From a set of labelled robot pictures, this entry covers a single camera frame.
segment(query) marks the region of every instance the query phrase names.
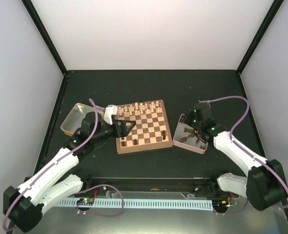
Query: chessboard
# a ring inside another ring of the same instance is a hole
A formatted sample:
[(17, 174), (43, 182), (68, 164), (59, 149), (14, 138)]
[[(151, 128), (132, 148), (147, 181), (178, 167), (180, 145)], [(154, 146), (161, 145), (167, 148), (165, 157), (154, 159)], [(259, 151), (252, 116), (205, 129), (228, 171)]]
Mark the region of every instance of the chessboard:
[(116, 139), (118, 154), (173, 146), (163, 100), (119, 105), (115, 118), (136, 121), (127, 137)]

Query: wire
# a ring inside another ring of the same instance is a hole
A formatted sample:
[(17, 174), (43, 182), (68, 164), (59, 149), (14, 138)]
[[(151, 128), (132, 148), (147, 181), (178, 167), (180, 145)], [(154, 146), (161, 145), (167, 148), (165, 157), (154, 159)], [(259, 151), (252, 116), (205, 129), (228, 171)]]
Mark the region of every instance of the wire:
[(95, 212), (90, 212), (90, 211), (80, 211), (80, 210), (79, 210), (79, 205), (80, 205), (80, 204), (77, 204), (76, 209), (77, 209), (78, 213), (82, 212), (82, 213), (87, 213), (87, 214), (91, 214), (91, 215), (97, 215), (97, 216), (101, 216), (101, 217), (105, 217), (105, 218), (113, 218), (113, 217), (117, 217), (117, 216), (119, 216), (120, 214), (122, 214), (122, 212), (123, 212), (123, 210), (124, 210), (124, 198), (123, 198), (123, 196), (122, 196), (122, 193), (121, 193), (116, 187), (114, 187), (114, 186), (112, 186), (112, 185), (109, 185), (109, 184), (99, 184), (99, 185), (96, 185), (96, 186), (94, 186), (94, 187), (91, 187), (91, 188), (89, 188), (89, 189), (87, 189), (87, 190), (80, 191), (80, 192), (78, 192), (78, 193), (76, 193), (76, 194), (82, 194), (82, 193), (88, 192), (88, 191), (90, 191), (90, 190), (99, 188), (99, 187), (109, 187), (109, 188), (112, 188), (112, 189), (114, 189), (114, 190), (120, 195), (121, 200), (122, 200), (120, 211), (119, 211), (118, 213), (116, 213), (116, 214), (113, 214), (113, 215), (108, 215), (108, 214), (104, 214), (104, 215), (103, 215), (103, 214), (99, 214), (99, 213), (95, 213)]
[(93, 197), (94, 199), (96, 198), (97, 192), (98, 192), (98, 189), (95, 189), (94, 190), (94, 197)]
[(242, 213), (243, 211), (245, 211), (248, 208), (248, 206), (249, 206), (249, 201), (247, 200), (245, 206), (240, 211), (237, 211), (235, 213), (231, 213), (231, 214), (219, 213), (214, 208), (213, 208), (213, 211), (214, 211), (214, 213), (216, 213), (216, 215), (233, 216), (233, 215), (238, 215), (238, 214)]
[(238, 202), (238, 199), (231, 193), (229, 192), (229, 194), (231, 195), (231, 197), (235, 198), (235, 201)]
[(228, 97), (221, 97), (221, 98), (217, 98), (217, 99), (213, 99), (213, 100), (199, 101), (200, 103), (202, 103), (202, 102), (211, 103), (211, 102), (216, 102), (216, 101), (221, 101), (221, 100), (226, 100), (226, 99), (231, 99), (231, 98), (238, 98), (238, 99), (245, 101), (247, 104), (247, 108), (246, 108), (246, 111), (244, 112), (244, 114), (241, 116), (241, 118), (231, 127), (230, 139), (232, 139), (232, 133), (233, 133), (234, 129), (238, 126), (239, 123), (241, 123), (241, 121), (243, 121), (243, 119), (247, 116), (247, 114), (249, 112), (250, 105), (249, 105), (248, 100), (245, 99), (244, 97), (241, 97), (241, 96), (228, 96)]
[(101, 106), (96, 106), (97, 109), (101, 110), (101, 111), (105, 111), (106, 108), (105, 107), (101, 107)]
[[(94, 103), (94, 101), (90, 98), (89, 99), (89, 102), (91, 103), (91, 105), (94, 107), (94, 110), (96, 110), (96, 105)], [(69, 151), (68, 153), (66, 153), (64, 156), (60, 157), (59, 159), (57, 159), (57, 162), (60, 162), (61, 160), (63, 160), (65, 157), (67, 157), (68, 155), (72, 154), (73, 152), (81, 149), (87, 142), (89, 142), (93, 135), (95, 134), (96, 132), (96, 129), (97, 129), (97, 124), (98, 124), (98, 113), (97, 113), (97, 110), (95, 111), (95, 124), (94, 124), (94, 128), (92, 130), (92, 133), (89, 135), (89, 137), (83, 142), (81, 143), (79, 146), (77, 146), (76, 148), (74, 148), (73, 150)], [(26, 188), (14, 201), (13, 203), (10, 205), (10, 207), (8, 208), (6, 214), (5, 214), (5, 217), (3, 219), (3, 224), (2, 224), (2, 227), (3, 227), (3, 230), (6, 231), (6, 232), (10, 232), (14, 229), (13, 228), (7, 228), (6, 227), (6, 221), (9, 217), (9, 214), (11, 213), (13, 207), (18, 203), (19, 199), (22, 198), (22, 196), (28, 191), (31, 189), (31, 187), (48, 171), (50, 170), (55, 164), (52, 163), (50, 166), (48, 166), (45, 170), (43, 170), (43, 172), (40, 173), (40, 175), (38, 175), (31, 183), (30, 183), (30, 187), (29, 188)]]
[[(221, 101), (221, 100), (226, 100), (226, 99), (231, 99), (231, 98), (238, 98), (241, 99), (243, 101), (246, 102), (247, 104), (247, 108), (246, 111), (244, 112), (244, 114), (241, 116), (241, 118), (232, 126), (232, 128), (230, 129), (230, 139), (232, 139), (232, 133), (234, 131), (234, 129), (238, 126), (239, 123), (241, 123), (241, 121), (247, 116), (248, 112), (249, 112), (249, 101), (241, 96), (228, 96), (228, 97), (221, 97), (221, 98), (217, 98), (217, 99), (213, 99), (213, 100), (206, 100), (206, 101), (199, 101), (200, 103), (202, 102), (206, 102), (206, 103), (211, 103), (211, 102), (216, 102), (216, 101)], [(285, 182), (280, 178), (280, 176), (271, 168), (269, 167), (266, 163), (262, 162), (261, 160), (259, 160), (258, 158), (254, 157), (253, 154), (251, 154), (249, 151), (247, 151), (245, 148), (243, 148), (239, 143), (237, 143), (236, 141), (232, 141), (238, 148), (240, 148), (242, 151), (244, 151), (247, 155), (249, 155), (251, 158), (253, 158), (255, 161), (257, 161), (258, 163), (260, 163), (262, 166), (264, 166), (268, 171), (270, 171), (275, 177), (276, 179), (280, 182), (280, 184), (282, 185), (282, 187), (284, 188), (284, 190), (287, 193), (288, 196), (288, 187), (285, 184)], [(279, 208), (288, 208), (288, 204), (283, 205), (283, 206), (278, 206)]]

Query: small tray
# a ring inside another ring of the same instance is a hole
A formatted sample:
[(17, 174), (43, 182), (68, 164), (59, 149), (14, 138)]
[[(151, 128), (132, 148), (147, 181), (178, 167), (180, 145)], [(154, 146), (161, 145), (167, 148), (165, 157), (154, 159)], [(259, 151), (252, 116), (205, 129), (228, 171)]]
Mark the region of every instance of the small tray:
[[(66, 135), (72, 137), (74, 132), (81, 127), (81, 122), (86, 114), (92, 111), (94, 111), (94, 107), (77, 103), (60, 126), (61, 130)], [(97, 112), (101, 115), (101, 118), (104, 117), (104, 112), (102, 110), (97, 110)]]
[(181, 114), (179, 118), (176, 130), (174, 133), (174, 137), (173, 137), (173, 145), (184, 148), (186, 150), (194, 151), (199, 154), (204, 154), (204, 152), (208, 148), (208, 144), (207, 143), (205, 144), (202, 141), (199, 141), (199, 143), (196, 144), (196, 140), (197, 140), (196, 136), (188, 138), (188, 140), (185, 142), (180, 142), (181, 138), (187, 137), (190, 134), (190, 133), (184, 132), (185, 127), (189, 129), (192, 128), (191, 126), (183, 123), (184, 116), (185, 116), (184, 114)]

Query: chess piece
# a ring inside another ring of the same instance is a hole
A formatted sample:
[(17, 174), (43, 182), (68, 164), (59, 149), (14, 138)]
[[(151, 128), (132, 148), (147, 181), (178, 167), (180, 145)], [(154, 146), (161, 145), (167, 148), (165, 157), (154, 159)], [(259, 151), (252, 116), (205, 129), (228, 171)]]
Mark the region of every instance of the chess piece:
[(184, 142), (184, 141), (187, 141), (187, 140), (188, 140), (188, 137), (182, 137), (180, 142)]
[(184, 133), (187, 132), (187, 133), (193, 133), (193, 129), (192, 128), (184, 128)]

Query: black frame edge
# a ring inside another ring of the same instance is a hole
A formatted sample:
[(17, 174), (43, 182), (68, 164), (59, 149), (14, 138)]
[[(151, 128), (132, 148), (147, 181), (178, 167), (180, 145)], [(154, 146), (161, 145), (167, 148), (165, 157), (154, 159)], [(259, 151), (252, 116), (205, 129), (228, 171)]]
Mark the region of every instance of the black frame edge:
[[(238, 76), (238, 79), (239, 79), (239, 83), (240, 83), (240, 86), (241, 86), (241, 89), (242, 89), (242, 92), (243, 92), (243, 96), (248, 99), (247, 97), (247, 93), (246, 93), (246, 90), (245, 90), (245, 87), (243, 85), (243, 82), (242, 82), (242, 79), (241, 79), (241, 76), (240, 74), (237, 73), (237, 76)], [(263, 145), (262, 145), (262, 142), (261, 142), (261, 138), (260, 138), (260, 135), (259, 135), (259, 132), (257, 130), (257, 127), (256, 127), (256, 124), (255, 124), (255, 121), (254, 121), (254, 117), (253, 117), (253, 114), (252, 114), (252, 111), (251, 109), (249, 110), (249, 115), (252, 119), (252, 123), (253, 123), (253, 128), (256, 132), (256, 135), (257, 135), (257, 141), (259, 143), (259, 146), (261, 148), (261, 152), (262, 152), (262, 155), (265, 156), (265, 151), (264, 151), (264, 148), (263, 148)], [(288, 222), (288, 208), (284, 209), (284, 212), (285, 212), (285, 215), (287, 217), (287, 222)]]
[(57, 63), (61, 73), (65, 75), (67, 73), (67, 69), (62, 62), (57, 49), (55, 48), (50, 36), (48, 35), (48, 32), (46, 31), (44, 24), (42, 23), (40, 16), (38, 15), (34, 5), (32, 4), (31, 0), (21, 0), (24, 4), (25, 8), (27, 9), (32, 21), (36, 25), (38, 31), (40, 32), (45, 44), (47, 45), (48, 49), (50, 50), (53, 58), (55, 59), (55, 62)]
[(64, 77), (62, 79), (62, 82), (61, 82), (61, 85), (60, 85), (60, 89), (59, 89), (59, 92), (58, 92), (58, 95), (57, 95), (57, 99), (56, 99), (56, 102), (55, 102), (55, 105), (54, 105), (54, 108), (53, 108), (53, 112), (52, 112), (52, 115), (51, 115), (51, 119), (50, 119), (50, 122), (48, 124), (47, 130), (46, 130), (46, 133), (45, 133), (44, 141), (43, 141), (43, 144), (42, 144), (42, 147), (41, 147), (41, 151), (40, 151), (40, 154), (39, 154), (39, 157), (38, 157), (38, 161), (37, 161), (37, 164), (36, 164), (36, 167), (35, 167), (34, 174), (37, 173), (41, 169), (40, 165), (42, 163), (45, 164), (46, 154), (47, 154), (50, 142), (51, 142), (52, 134), (53, 134), (54, 127), (55, 127), (55, 124), (56, 124), (56, 120), (57, 120), (57, 117), (58, 117), (58, 114), (59, 114), (61, 103), (62, 103), (62, 100), (63, 100), (64, 95), (65, 95), (65, 91), (66, 91), (66, 88), (67, 88), (69, 77), (70, 77), (69, 75), (64, 75)]
[(267, 12), (265, 18), (263, 19), (263, 22), (261, 23), (261, 26), (257, 30), (248, 50), (246, 51), (244, 57), (242, 58), (236, 72), (237, 74), (242, 74), (243, 70), (245, 69), (246, 65), (248, 64), (250, 58), (252, 57), (256, 47), (260, 43), (262, 37), (264, 36), (265, 32), (267, 31), (270, 23), (274, 19), (276, 13), (278, 12), (280, 6), (284, 0), (274, 0), (272, 5), (270, 6), (269, 11)]

